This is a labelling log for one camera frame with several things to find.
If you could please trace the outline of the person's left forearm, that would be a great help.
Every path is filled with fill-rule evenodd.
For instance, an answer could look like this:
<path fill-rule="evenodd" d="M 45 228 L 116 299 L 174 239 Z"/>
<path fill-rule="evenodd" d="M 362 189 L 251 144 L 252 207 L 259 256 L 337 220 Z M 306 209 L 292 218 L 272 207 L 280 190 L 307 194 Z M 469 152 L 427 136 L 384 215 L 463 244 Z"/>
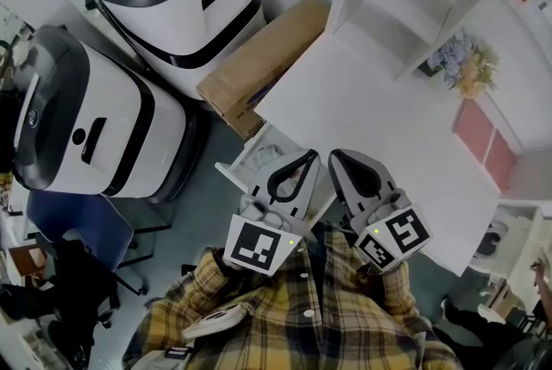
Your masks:
<path fill-rule="evenodd" d="M 223 248 L 206 248 L 193 272 L 192 289 L 200 299 L 220 302 L 235 291 L 243 273 L 223 258 Z"/>

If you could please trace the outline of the brown cardboard box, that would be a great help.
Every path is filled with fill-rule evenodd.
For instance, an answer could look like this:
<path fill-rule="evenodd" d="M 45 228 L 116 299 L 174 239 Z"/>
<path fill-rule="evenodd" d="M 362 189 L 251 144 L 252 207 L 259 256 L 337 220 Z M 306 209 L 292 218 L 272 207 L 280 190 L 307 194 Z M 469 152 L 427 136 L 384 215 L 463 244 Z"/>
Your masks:
<path fill-rule="evenodd" d="M 301 0 L 244 42 L 197 86 L 201 98 L 243 140 L 263 126 L 263 97 L 324 31 L 330 4 Z"/>

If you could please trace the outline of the black office chair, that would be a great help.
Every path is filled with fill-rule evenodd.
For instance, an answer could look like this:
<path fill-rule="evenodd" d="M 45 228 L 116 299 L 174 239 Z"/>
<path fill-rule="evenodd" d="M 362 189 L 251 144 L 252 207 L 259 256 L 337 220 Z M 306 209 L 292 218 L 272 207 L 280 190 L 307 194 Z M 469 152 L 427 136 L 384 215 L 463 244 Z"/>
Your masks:
<path fill-rule="evenodd" d="M 55 242 L 49 252 L 54 263 L 53 286 L 40 290 L 0 285 L 0 308 L 16 321 L 53 315 L 47 326 L 49 339 L 74 370 L 86 370 L 94 329 L 100 322 L 98 309 L 116 295 L 116 279 L 81 241 Z"/>

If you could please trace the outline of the person's yellow plaid shirt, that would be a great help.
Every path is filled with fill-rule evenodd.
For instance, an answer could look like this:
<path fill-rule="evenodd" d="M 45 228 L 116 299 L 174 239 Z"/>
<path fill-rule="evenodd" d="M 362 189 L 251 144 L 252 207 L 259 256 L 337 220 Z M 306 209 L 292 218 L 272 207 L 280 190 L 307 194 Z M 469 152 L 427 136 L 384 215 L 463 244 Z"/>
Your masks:
<path fill-rule="evenodd" d="M 342 232 L 319 223 L 274 275 L 235 267 L 242 281 L 220 302 L 198 298 L 192 271 L 150 305 L 122 368 L 184 347 L 184 329 L 244 304 L 241 323 L 192 343 L 186 370 L 462 370 L 428 319 L 399 323 L 362 292 L 355 273 L 365 265 Z"/>

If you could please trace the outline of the white drawer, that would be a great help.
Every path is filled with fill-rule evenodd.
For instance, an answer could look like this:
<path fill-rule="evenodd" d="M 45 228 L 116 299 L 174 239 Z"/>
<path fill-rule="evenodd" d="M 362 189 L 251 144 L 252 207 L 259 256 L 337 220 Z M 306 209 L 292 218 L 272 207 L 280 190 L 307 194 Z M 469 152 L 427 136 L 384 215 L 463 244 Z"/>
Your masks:
<path fill-rule="evenodd" d="M 247 193 L 256 173 L 252 163 L 253 155 L 259 147 L 268 144 L 280 146 L 285 154 L 302 149 L 295 141 L 266 122 L 254 137 L 244 144 L 243 150 L 231 164 L 217 162 L 215 168 L 243 193 Z M 326 166 L 321 165 L 316 187 L 305 216 L 305 222 L 309 229 L 312 229 L 322 219 L 335 200 L 336 193 L 331 184 L 329 170 Z"/>

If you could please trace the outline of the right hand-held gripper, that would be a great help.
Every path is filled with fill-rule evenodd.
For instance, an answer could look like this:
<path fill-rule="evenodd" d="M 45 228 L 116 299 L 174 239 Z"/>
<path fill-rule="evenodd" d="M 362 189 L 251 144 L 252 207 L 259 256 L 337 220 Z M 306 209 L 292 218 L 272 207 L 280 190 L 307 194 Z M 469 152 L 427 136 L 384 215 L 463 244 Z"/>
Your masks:
<path fill-rule="evenodd" d="M 357 235 L 354 247 L 377 273 L 391 271 L 431 241 L 421 208 L 404 190 L 395 190 L 381 162 L 357 151 L 334 149 L 329 173 Z"/>

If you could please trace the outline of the blue chair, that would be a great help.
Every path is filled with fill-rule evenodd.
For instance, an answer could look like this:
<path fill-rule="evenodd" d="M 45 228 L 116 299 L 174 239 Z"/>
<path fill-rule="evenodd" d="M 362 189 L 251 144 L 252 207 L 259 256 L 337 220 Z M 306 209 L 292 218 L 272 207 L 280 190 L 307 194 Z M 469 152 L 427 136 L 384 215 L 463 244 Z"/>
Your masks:
<path fill-rule="evenodd" d="M 26 215 L 39 230 L 35 236 L 39 246 L 53 253 L 54 244 L 68 232 L 75 232 L 88 252 L 111 273 L 154 256 L 124 259 L 128 250 L 137 248 L 135 232 L 103 196 L 32 190 Z"/>

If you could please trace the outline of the brown wooden table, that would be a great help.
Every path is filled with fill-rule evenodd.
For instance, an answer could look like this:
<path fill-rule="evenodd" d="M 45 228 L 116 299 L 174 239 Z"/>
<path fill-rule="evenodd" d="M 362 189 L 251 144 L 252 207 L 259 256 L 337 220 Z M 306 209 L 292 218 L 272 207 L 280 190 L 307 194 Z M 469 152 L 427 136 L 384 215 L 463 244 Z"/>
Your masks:
<path fill-rule="evenodd" d="M 10 248 L 6 254 L 6 270 L 9 280 L 15 285 L 25 285 L 26 278 L 42 279 L 47 256 L 37 245 Z"/>

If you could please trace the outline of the person's right forearm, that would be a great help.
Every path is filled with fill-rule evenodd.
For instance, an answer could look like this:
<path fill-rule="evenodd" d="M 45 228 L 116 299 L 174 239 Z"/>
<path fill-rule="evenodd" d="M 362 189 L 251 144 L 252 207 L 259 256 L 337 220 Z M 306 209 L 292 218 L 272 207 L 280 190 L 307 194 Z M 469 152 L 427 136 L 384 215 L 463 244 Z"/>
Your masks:
<path fill-rule="evenodd" d="M 376 273 L 370 265 L 365 265 L 356 271 L 355 277 L 362 292 L 399 323 L 406 325 L 419 318 L 405 261 L 386 273 Z"/>

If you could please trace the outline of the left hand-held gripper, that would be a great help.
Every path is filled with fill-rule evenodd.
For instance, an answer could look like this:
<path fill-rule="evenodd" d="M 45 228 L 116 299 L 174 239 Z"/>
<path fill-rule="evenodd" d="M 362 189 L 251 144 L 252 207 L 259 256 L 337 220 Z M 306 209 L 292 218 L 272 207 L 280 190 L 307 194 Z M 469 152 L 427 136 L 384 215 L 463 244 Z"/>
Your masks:
<path fill-rule="evenodd" d="M 223 259 L 274 275 L 308 232 L 304 220 L 321 166 L 318 152 L 284 154 L 254 175 L 250 195 L 231 218 Z"/>

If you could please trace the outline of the potted flower bouquet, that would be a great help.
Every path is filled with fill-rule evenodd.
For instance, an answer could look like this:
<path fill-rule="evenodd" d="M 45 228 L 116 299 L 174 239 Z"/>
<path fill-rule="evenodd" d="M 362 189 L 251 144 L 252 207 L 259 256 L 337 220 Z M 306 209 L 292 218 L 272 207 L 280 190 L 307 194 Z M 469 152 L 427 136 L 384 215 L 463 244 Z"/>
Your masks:
<path fill-rule="evenodd" d="M 434 51 L 417 69 L 426 77 L 441 74 L 448 90 L 456 90 L 465 99 L 475 99 L 497 85 L 499 57 L 479 36 L 461 28 Z"/>

